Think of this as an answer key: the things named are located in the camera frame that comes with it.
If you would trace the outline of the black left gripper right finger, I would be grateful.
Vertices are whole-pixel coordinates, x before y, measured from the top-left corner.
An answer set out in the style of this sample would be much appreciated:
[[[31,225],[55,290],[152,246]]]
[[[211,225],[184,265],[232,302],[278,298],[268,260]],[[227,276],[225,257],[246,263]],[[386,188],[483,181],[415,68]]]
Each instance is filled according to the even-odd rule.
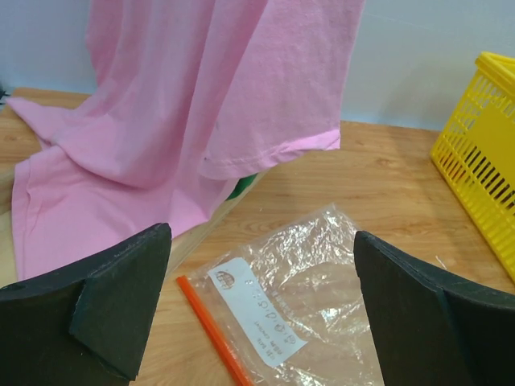
[[[354,261],[387,385],[512,385],[514,296],[365,231]]]

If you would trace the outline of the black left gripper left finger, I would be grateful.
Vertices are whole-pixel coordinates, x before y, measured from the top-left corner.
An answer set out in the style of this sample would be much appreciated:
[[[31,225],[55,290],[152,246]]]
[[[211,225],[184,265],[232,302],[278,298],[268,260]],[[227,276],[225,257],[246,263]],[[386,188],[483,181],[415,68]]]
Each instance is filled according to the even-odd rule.
[[[92,256],[1,289],[3,385],[127,385],[138,376],[166,276],[155,224]]]

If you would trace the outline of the clear zip bag orange zipper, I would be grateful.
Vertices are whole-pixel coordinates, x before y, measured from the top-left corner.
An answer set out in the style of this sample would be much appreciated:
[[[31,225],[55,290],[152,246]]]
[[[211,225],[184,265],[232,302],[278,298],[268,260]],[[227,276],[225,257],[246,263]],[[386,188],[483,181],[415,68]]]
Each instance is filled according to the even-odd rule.
[[[382,384],[355,235],[328,205],[178,278],[235,384]]]

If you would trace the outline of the yellow plastic basket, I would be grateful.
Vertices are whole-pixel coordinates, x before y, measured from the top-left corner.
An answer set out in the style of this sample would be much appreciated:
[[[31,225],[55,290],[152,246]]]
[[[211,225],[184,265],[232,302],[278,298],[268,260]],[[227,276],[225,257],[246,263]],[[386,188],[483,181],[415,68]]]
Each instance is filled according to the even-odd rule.
[[[483,51],[430,155],[510,277],[514,138],[514,59]]]

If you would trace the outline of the green hanger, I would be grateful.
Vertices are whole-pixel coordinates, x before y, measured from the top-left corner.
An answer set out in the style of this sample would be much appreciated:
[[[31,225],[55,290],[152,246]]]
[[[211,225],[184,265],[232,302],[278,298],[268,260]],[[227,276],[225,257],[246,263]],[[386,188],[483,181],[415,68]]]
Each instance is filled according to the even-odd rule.
[[[255,174],[239,179],[233,191],[226,200],[229,201],[241,195],[253,183],[257,176],[258,175]]]

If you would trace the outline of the pink t-shirt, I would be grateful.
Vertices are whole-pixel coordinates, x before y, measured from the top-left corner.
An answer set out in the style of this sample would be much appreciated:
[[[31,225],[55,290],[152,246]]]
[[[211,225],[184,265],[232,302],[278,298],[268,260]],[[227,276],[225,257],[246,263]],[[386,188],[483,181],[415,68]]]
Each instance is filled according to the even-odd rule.
[[[42,149],[15,168],[19,279],[157,223],[208,221],[237,183],[340,145],[362,1],[94,1],[97,90],[9,106]]]

